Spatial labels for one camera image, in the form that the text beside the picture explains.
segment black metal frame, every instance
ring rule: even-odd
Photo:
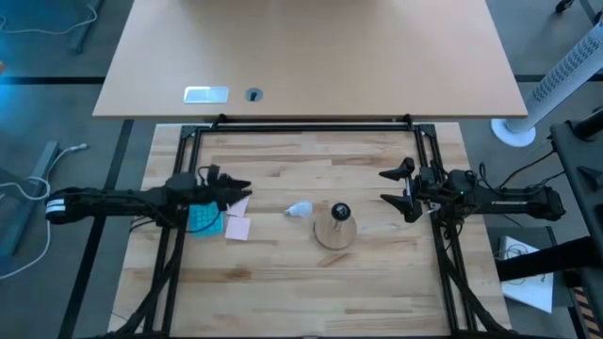
[[[174,162],[173,172],[177,173],[182,170],[185,163],[185,148],[189,142],[192,142],[192,152],[188,161],[188,171],[194,172],[199,161],[199,150],[202,146],[202,136],[204,134],[212,133],[258,133],[258,132],[370,132],[370,131],[390,131],[390,132],[410,132],[414,133],[416,138],[416,150],[418,152],[418,159],[421,167],[432,167],[436,172],[436,180],[443,181],[444,175],[440,170],[443,168],[442,156],[437,141],[437,135],[435,132],[435,126],[433,124],[413,124],[409,116],[402,119],[403,122],[394,123],[341,123],[341,122],[325,122],[325,123],[310,123],[304,122],[300,124],[291,123],[275,123],[265,124],[263,121],[246,122],[246,123],[232,123],[232,121],[226,122],[226,117],[221,115],[211,126],[201,125],[185,125],[181,129],[181,136],[178,143],[178,150],[176,153],[176,159]],[[113,163],[111,164],[111,172],[107,178],[105,187],[107,189],[114,187],[117,176],[114,172],[114,167],[118,167],[123,159],[125,152],[124,145],[127,144],[127,138],[132,128],[132,121],[126,121],[122,128],[122,134],[118,141],[116,148],[117,156],[114,157]],[[426,142],[429,142],[429,147],[432,151],[432,159],[428,160],[426,152]],[[174,222],[186,225],[186,216],[183,218],[177,217]],[[512,333],[504,330],[500,327],[496,321],[485,311],[481,306],[477,297],[471,292],[467,284],[466,272],[464,269],[463,254],[459,242],[458,235],[456,232],[449,232],[452,234],[450,238],[449,247],[452,252],[452,260],[448,258],[448,254],[445,248],[445,239],[443,237],[442,224],[435,222],[436,216],[432,214],[432,232],[435,243],[435,252],[438,261],[439,275],[442,284],[443,297],[446,307],[448,326],[450,328],[450,336],[429,336],[430,338],[460,338],[460,339],[496,339],[496,338],[542,338],[536,336],[528,336]],[[63,324],[59,333],[59,338],[72,338],[75,322],[83,297],[86,291],[86,285],[88,284],[88,277],[94,264],[94,256],[96,249],[100,242],[102,228],[105,223],[105,218],[97,218],[93,222],[92,231],[90,233],[89,242],[86,246],[84,258],[82,260],[79,272],[77,275],[76,283],[73,288],[72,297],[67,308],[67,312],[63,319]],[[173,318],[173,311],[175,305],[175,296],[178,286],[178,276],[180,273],[180,263],[183,255],[184,240],[186,233],[183,229],[176,230],[176,239],[174,244],[174,250],[172,256],[175,255],[175,269],[171,271],[169,277],[168,292],[166,297],[166,304],[164,310],[164,317],[161,322],[161,329],[155,331],[153,325],[155,323],[156,306],[157,300],[152,300],[152,306],[146,312],[144,317],[144,324],[142,327],[143,333],[139,334],[118,334],[115,337],[120,338],[170,338],[171,323]],[[152,282],[152,289],[161,287],[161,280],[166,278],[166,255],[168,249],[168,243],[172,229],[164,228],[161,231],[159,239],[159,247],[157,250],[157,256],[155,259],[155,269]],[[455,310],[455,302],[452,294],[450,280],[453,280],[459,291],[461,292],[461,302],[463,304],[464,315],[466,319],[467,330],[461,330],[459,326],[459,319]],[[487,331],[478,331],[476,316],[484,328]],[[405,338],[413,338],[414,336],[404,336]]]

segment light wood desk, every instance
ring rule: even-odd
[[[445,166],[467,169],[458,124],[436,126]],[[180,125],[156,127],[143,188],[171,176],[179,135]],[[406,224],[379,197],[400,193],[401,184],[378,172],[404,156],[416,159],[412,133],[212,134],[202,145],[200,166],[215,163],[253,182],[252,228],[247,242],[187,235],[172,336],[449,333],[429,218]],[[321,248],[310,222],[283,215],[299,200],[318,211],[347,203],[358,222],[355,242],[337,252]],[[150,288],[159,234],[154,225],[131,234],[115,315],[130,316]],[[469,285],[509,326],[481,217],[467,219],[461,244]],[[464,324],[460,305],[457,314]],[[122,323],[113,316],[109,329]]]
[[[185,105],[203,86],[229,88],[227,104]],[[135,1],[94,116],[220,113],[527,116],[485,0]]]

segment wooden tabletop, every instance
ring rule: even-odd
[[[180,125],[156,127],[143,188],[171,176],[179,132]],[[438,123],[437,132],[447,169],[467,169],[458,124]],[[407,224],[379,198],[400,194],[403,184],[377,173],[404,156],[416,159],[411,133],[204,136],[200,166],[215,163],[253,182],[246,213],[252,226],[245,242],[187,235],[171,335],[449,334],[429,218]],[[312,236],[312,219],[283,214],[300,200],[312,202],[318,213],[347,203],[358,225],[354,243],[341,251],[322,248]],[[154,225],[131,234],[110,330],[147,293],[159,235]],[[481,217],[467,219],[461,244],[471,288],[509,326]],[[158,328],[163,299],[159,305]]]
[[[187,87],[226,87],[227,103],[186,105]],[[484,0],[135,1],[94,116],[219,113],[527,115]]]

